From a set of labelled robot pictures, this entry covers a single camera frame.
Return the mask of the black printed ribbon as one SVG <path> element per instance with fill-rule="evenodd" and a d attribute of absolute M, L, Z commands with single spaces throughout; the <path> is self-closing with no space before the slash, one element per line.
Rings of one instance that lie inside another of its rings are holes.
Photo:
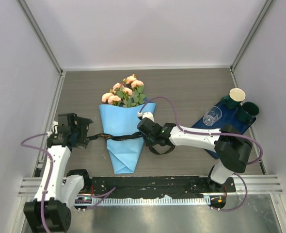
<path fill-rule="evenodd" d="M 86 139 L 89 140 L 89 141 L 92 141 L 92 140 L 98 139 L 99 137 L 104 138 L 105 141 L 107 141 L 109 139 L 114 140 L 114 141 L 125 141 L 125 140 L 130 140 L 130 139 L 137 139 L 137 138 L 145 139 L 145 136 L 141 132 L 136 132 L 136 133 L 133 133 L 133 134 L 122 135 L 122 136 L 113 136 L 113 135 L 107 134 L 107 133 L 98 133 L 98 134 L 93 135 L 93 136 L 88 136 Z M 171 146 L 167 151 L 165 151 L 163 153 L 159 153 L 151 145 L 148 144 L 147 147 L 155 155 L 168 154 L 168 153 L 172 152 L 175 149 L 175 146 Z"/>

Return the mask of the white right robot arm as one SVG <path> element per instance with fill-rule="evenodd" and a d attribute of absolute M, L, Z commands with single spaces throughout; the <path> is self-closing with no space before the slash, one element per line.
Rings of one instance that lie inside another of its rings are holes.
<path fill-rule="evenodd" d="M 213 192 L 220 192 L 231 175 L 243 173 L 246 169 L 253 145 L 241 134 L 224 135 L 237 132 L 231 125 L 213 130 L 187 127 L 180 129 L 174 123 L 160 126 L 152 118 L 141 116 L 139 119 L 137 129 L 143 134 L 144 142 L 150 150 L 155 145 L 171 148 L 190 146 L 216 153 L 219 161 L 212 167 L 207 178 L 207 187 Z"/>

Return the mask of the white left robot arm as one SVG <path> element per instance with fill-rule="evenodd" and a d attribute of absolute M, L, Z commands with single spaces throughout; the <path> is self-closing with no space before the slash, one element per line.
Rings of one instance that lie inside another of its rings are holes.
<path fill-rule="evenodd" d="M 71 224 L 71 207 L 78 193 L 91 188 L 89 174 L 77 169 L 64 177 L 65 167 L 73 148 L 86 148 L 87 133 L 92 120 L 77 114 L 58 115 L 57 124 L 47 137 L 47 157 L 40 186 L 32 201 L 25 203 L 24 214 L 34 233 L 67 232 Z"/>

